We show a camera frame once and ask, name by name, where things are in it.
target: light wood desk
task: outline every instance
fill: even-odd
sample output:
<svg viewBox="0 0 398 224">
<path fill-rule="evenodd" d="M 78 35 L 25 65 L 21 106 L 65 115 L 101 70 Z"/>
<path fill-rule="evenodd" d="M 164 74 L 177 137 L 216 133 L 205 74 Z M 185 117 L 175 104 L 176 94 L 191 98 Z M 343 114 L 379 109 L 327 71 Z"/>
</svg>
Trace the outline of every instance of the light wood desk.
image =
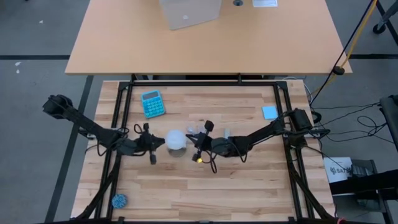
<svg viewBox="0 0 398 224">
<path fill-rule="evenodd" d="M 232 2 L 215 21 L 169 30 L 159 0 L 91 0 L 66 73 L 325 74 L 343 49 L 325 0 Z"/>
<path fill-rule="evenodd" d="M 103 83 L 95 121 L 104 127 L 111 126 L 118 84 L 114 81 Z M 303 82 L 291 80 L 288 84 L 292 107 L 309 113 Z M 167 114 L 146 120 L 140 95 L 154 89 L 162 93 Z M 185 131 L 187 126 L 204 125 L 207 119 L 215 124 L 210 136 L 223 136 L 224 128 L 229 128 L 232 136 L 247 135 L 269 124 L 262 117 L 261 107 L 265 105 L 275 105 L 272 87 L 135 86 L 127 122 L 131 130 L 129 138 L 137 137 L 133 131 L 136 123 L 148 122 L 150 132 L 162 137 L 171 129 Z M 308 143 L 319 148 L 314 139 L 309 139 Z M 116 193 L 127 195 L 128 203 L 124 209 L 115 209 L 113 218 L 277 221 L 295 216 L 282 137 L 273 137 L 255 146 L 245 164 L 239 158 L 217 157 L 217 174 L 211 172 L 209 164 L 191 161 L 195 152 L 190 143 L 183 157 L 173 158 L 163 145 L 156 152 L 154 166 L 149 164 L 148 156 L 123 156 Z M 310 190 L 333 214 L 335 208 L 321 155 L 309 149 L 303 149 L 302 153 Z M 95 149 L 86 153 L 73 217 L 83 211 L 97 192 L 103 162 L 104 157 L 99 157 Z M 103 208 L 107 206 L 108 195 Z M 303 195 L 300 198 L 306 215 Z"/>
</svg>

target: yellow cable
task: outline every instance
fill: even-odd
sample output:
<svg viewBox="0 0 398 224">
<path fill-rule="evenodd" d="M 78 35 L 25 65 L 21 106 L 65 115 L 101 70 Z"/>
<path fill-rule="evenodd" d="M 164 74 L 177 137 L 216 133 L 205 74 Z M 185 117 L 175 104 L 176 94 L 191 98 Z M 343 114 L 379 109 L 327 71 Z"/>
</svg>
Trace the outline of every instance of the yellow cable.
<svg viewBox="0 0 398 224">
<path fill-rule="evenodd" d="M 346 59 L 344 60 L 344 62 L 339 66 L 340 68 L 343 68 L 344 65 L 348 62 L 348 59 L 351 57 L 351 54 L 352 54 L 353 51 L 354 51 L 355 45 L 356 45 L 356 43 L 357 43 L 359 37 L 361 36 L 362 31 L 363 31 L 363 29 L 365 28 L 365 25 L 368 23 L 368 20 L 369 20 L 369 18 L 371 17 L 371 14 L 373 13 L 373 10 L 376 8 L 376 3 L 377 3 L 377 0 L 374 0 L 374 1 L 373 1 L 373 4 L 372 4 L 372 7 L 370 8 L 369 12 L 366 14 L 366 17 L 365 17 L 363 23 L 361 24 L 361 26 L 360 26 L 359 29 L 358 29 L 358 32 L 355 34 L 353 43 L 351 44 L 351 47 L 349 48 L 347 57 L 346 57 Z M 329 85 L 335 78 L 336 78 L 336 75 L 333 74 L 332 77 L 328 80 L 328 82 L 326 82 L 325 86 Z M 317 94 L 317 93 L 319 92 L 319 90 L 320 90 L 320 87 L 317 88 L 315 91 L 313 91 L 313 92 L 311 93 L 311 95 Z"/>
</svg>

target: black cable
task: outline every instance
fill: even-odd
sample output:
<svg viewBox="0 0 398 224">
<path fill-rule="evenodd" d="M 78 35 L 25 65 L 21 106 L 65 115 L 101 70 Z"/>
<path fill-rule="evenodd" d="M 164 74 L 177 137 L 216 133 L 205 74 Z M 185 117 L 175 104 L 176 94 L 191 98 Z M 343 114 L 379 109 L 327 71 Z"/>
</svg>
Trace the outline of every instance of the black cable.
<svg viewBox="0 0 398 224">
<path fill-rule="evenodd" d="M 213 171 L 213 173 L 216 174 L 217 173 L 217 165 L 216 165 L 215 159 L 217 157 L 217 154 L 215 154 L 215 156 L 213 157 L 212 156 L 213 152 L 208 152 L 208 151 L 205 151 L 205 152 L 209 155 L 210 160 L 208 162 L 202 161 L 202 163 L 210 164 L 211 171 Z"/>
<path fill-rule="evenodd" d="M 309 149 L 311 149 L 311 150 L 314 150 L 314 151 L 316 151 L 316 152 L 319 152 L 321 155 L 323 155 L 323 157 L 329 158 L 329 159 L 330 159 L 331 161 L 333 161 L 335 164 L 337 164 L 338 166 L 340 166 L 343 170 L 349 172 L 347 169 L 345 169 L 344 167 L 342 167 L 339 163 L 337 163 L 337 162 L 336 162 L 334 159 L 332 159 L 330 156 L 326 155 L 324 152 L 319 151 L 318 149 L 315 149 L 315 148 L 310 147 L 310 146 L 305 146 L 305 147 L 307 147 L 307 148 L 309 148 Z"/>
<path fill-rule="evenodd" d="M 360 118 L 367 118 L 368 120 L 370 120 L 374 124 L 374 126 L 369 126 L 369 125 L 366 125 L 366 124 L 362 123 L 359 120 Z M 326 137 L 329 140 L 333 141 L 333 142 L 345 142 L 345 141 L 352 141 L 352 140 L 361 139 L 361 138 L 367 138 L 367 137 L 376 137 L 376 138 L 381 139 L 383 141 L 386 141 L 386 142 L 389 142 L 391 144 L 394 144 L 394 142 L 392 142 L 390 140 L 387 140 L 387 139 L 384 139 L 384 138 L 376 135 L 381 129 L 383 129 L 385 126 L 387 126 L 387 123 L 384 123 L 384 124 L 381 124 L 381 125 L 377 125 L 376 122 L 374 122 L 374 120 L 371 119 L 368 116 L 359 116 L 359 117 L 357 117 L 357 122 L 359 124 L 362 124 L 365 127 L 372 128 L 372 129 L 370 131 L 354 130 L 354 131 L 345 131 L 345 132 L 342 132 L 342 133 L 329 133 L 329 134 L 326 135 Z M 340 134 L 347 134 L 347 133 L 365 133 L 366 135 L 365 136 L 355 137 L 355 138 L 349 138 L 349 139 L 340 139 L 340 140 L 332 139 L 331 137 L 329 137 L 329 135 L 340 135 Z"/>
<path fill-rule="evenodd" d="M 322 149 L 323 149 L 323 143 L 322 143 L 321 139 L 318 139 L 318 142 L 319 142 L 319 150 L 322 151 Z"/>
<path fill-rule="evenodd" d="M 244 159 L 243 159 L 243 157 L 241 155 L 241 152 L 239 151 L 238 147 L 236 147 L 236 145 L 233 144 L 232 142 L 229 142 L 229 143 L 231 143 L 234 146 L 234 148 L 236 149 L 236 152 L 238 153 L 239 158 L 241 158 L 242 163 L 245 163 L 247 161 L 247 159 L 248 159 L 248 152 L 249 152 L 248 149 L 246 148 L 246 155 L 244 156 Z"/>
<path fill-rule="evenodd" d="M 347 218 L 347 220 L 354 220 L 355 218 L 361 217 L 361 216 L 363 216 L 363 215 L 367 215 L 367 214 L 369 214 L 369 213 L 371 213 L 371 212 L 370 212 L 370 211 L 367 211 L 367 212 L 362 213 L 362 214 L 360 214 L 360 215 L 357 215 L 357 216 L 355 216 L 355 217 Z"/>
<path fill-rule="evenodd" d="M 265 139 L 263 139 L 263 140 L 260 140 L 260 141 L 258 141 L 258 142 L 256 142 L 256 143 L 252 144 L 252 146 L 255 146 L 255 145 L 257 145 L 257 144 L 260 144 L 260 143 L 262 143 L 262 142 L 264 142 L 264 141 L 266 141 L 266 140 L 268 140 L 268 139 L 270 139 L 270 138 L 272 138 L 272 137 L 274 137 L 274 136 L 272 135 L 272 136 L 269 136 L 268 138 L 265 138 Z"/>
<path fill-rule="evenodd" d="M 335 65 L 333 66 L 333 69 L 336 67 L 337 63 L 340 61 L 340 59 L 341 59 L 341 57 L 343 56 L 343 54 L 346 52 L 346 49 L 347 49 L 347 47 L 349 46 L 349 43 L 352 41 L 352 39 L 353 39 L 353 37 L 354 37 L 356 31 L 358 30 L 358 28 L 359 28 L 359 26 L 361 25 L 363 19 L 365 18 L 366 14 L 368 13 L 369 8 L 371 7 L 373 1 L 375 1 L 375 0 L 371 0 L 371 1 L 369 2 L 369 4 L 368 4 L 368 6 L 367 6 L 367 8 L 366 8 L 366 10 L 365 10 L 365 12 L 364 12 L 364 14 L 362 15 L 361 19 L 359 20 L 358 25 L 356 25 L 356 27 L 355 27 L 355 29 L 354 29 L 354 32 L 351 34 L 351 37 L 349 37 L 349 39 L 348 39 L 346 45 L 344 46 L 343 51 L 341 52 L 341 54 L 340 54 L 340 56 L 338 57 L 338 59 L 337 59 Z M 316 98 L 318 97 L 319 93 L 321 93 L 321 91 L 323 90 L 323 88 L 325 87 L 325 85 L 328 83 L 328 81 L 329 81 L 329 79 L 330 79 L 330 77 L 331 77 L 331 74 L 333 74 L 333 69 L 332 69 L 332 71 L 330 71 L 330 73 L 329 73 L 329 75 L 328 75 L 328 78 L 326 78 L 324 84 L 321 86 L 321 88 L 319 89 L 318 93 L 317 93 L 317 94 L 315 95 L 315 97 L 313 98 L 312 102 L 310 103 L 310 106 L 312 106 L 313 102 L 316 100 Z"/>
<path fill-rule="evenodd" d="M 147 154 L 147 151 L 144 151 L 141 154 L 133 154 L 132 156 L 144 156 L 145 154 Z"/>
<path fill-rule="evenodd" d="M 312 108 L 312 109 L 315 109 L 315 110 L 333 110 L 333 109 L 340 109 L 340 108 L 355 108 L 355 107 L 363 108 L 363 107 L 366 107 L 366 106 L 376 105 L 378 103 L 379 102 L 375 102 L 375 103 L 371 103 L 371 104 L 368 104 L 368 105 L 361 105 L 361 106 L 351 105 L 351 106 L 335 106 L 335 107 L 332 107 L 332 108 Z"/>
<path fill-rule="evenodd" d="M 369 105 L 369 106 L 366 106 L 366 107 L 364 107 L 364 108 L 361 108 L 361 109 L 359 109 L 359 110 L 356 110 L 356 111 L 353 111 L 353 112 L 346 113 L 345 115 L 343 115 L 343 116 L 340 116 L 340 117 L 338 117 L 338 118 L 335 118 L 335 119 L 333 119 L 333 120 L 331 120 L 331 121 L 328 121 L 328 122 L 326 122 L 325 124 L 321 124 L 321 125 L 315 126 L 315 128 L 318 128 L 318 127 L 320 127 L 320 126 L 327 125 L 327 124 L 329 124 L 329 123 L 332 123 L 332 122 L 334 122 L 334 121 L 337 121 L 338 119 L 345 118 L 345 117 L 347 117 L 348 115 L 355 114 L 355 113 L 357 113 L 357 112 L 360 112 L 360 111 L 366 110 L 366 109 L 368 109 L 368 108 L 371 108 L 371 107 L 375 106 L 376 104 L 377 104 L 377 103 L 374 103 L 374 104 L 371 104 L 371 105 Z"/>
<path fill-rule="evenodd" d="M 87 149 L 86 149 L 86 151 L 85 151 L 85 154 L 90 150 L 90 149 L 92 149 L 92 148 L 94 148 L 94 147 L 96 147 L 97 145 L 98 145 L 99 143 L 98 143 L 98 141 L 97 141 L 97 144 L 95 144 L 95 145 L 93 145 L 93 146 L 90 146 L 90 147 L 88 147 Z"/>
<path fill-rule="evenodd" d="M 337 205 L 335 203 L 333 203 L 335 206 L 335 218 L 337 218 Z"/>
<path fill-rule="evenodd" d="M 142 134 L 143 133 L 142 132 L 142 128 L 141 128 L 141 126 L 139 124 L 135 124 L 134 125 L 134 132 L 137 133 L 137 134 Z"/>
<path fill-rule="evenodd" d="M 128 129 L 128 128 L 119 128 L 118 131 L 122 133 L 122 135 L 121 135 L 122 138 L 127 138 L 127 137 L 128 137 L 127 134 L 129 134 L 130 129 Z M 105 155 L 106 152 L 108 152 L 109 150 L 111 150 L 111 149 L 113 148 L 113 146 L 116 144 L 116 142 L 112 143 L 112 144 L 110 145 L 110 147 L 108 147 L 107 149 L 105 149 L 105 151 L 104 151 L 103 153 L 100 153 L 100 142 L 99 142 L 98 140 L 97 140 L 97 142 L 98 142 L 98 144 L 97 144 L 97 154 L 98 154 L 98 156 L 100 156 L 100 157 L 103 156 L 103 155 Z"/>
</svg>

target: white sign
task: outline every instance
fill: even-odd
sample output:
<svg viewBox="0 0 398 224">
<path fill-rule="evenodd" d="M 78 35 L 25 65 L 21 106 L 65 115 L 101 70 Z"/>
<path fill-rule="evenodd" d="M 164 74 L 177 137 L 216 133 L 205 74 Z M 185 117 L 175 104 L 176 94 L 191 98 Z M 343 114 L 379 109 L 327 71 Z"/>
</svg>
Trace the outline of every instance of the white sign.
<svg viewBox="0 0 398 224">
<path fill-rule="evenodd" d="M 253 0 L 254 7 L 278 7 L 278 0 Z"/>
<path fill-rule="evenodd" d="M 351 177 L 350 157 L 332 157 L 331 159 L 323 158 L 326 173 L 328 174 L 329 183 L 346 180 Z"/>
</svg>

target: blue sticky note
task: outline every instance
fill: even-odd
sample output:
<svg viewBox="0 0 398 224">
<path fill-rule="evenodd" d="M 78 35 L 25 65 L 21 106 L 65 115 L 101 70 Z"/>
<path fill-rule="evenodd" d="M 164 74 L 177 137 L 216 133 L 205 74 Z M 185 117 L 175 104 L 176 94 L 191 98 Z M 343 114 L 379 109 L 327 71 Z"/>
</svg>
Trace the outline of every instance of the blue sticky note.
<svg viewBox="0 0 398 224">
<path fill-rule="evenodd" d="M 262 113 L 264 114 L 264 119 L 276 119 L 278 117 L 275 106 L 263 106 Z"/>
</svg>

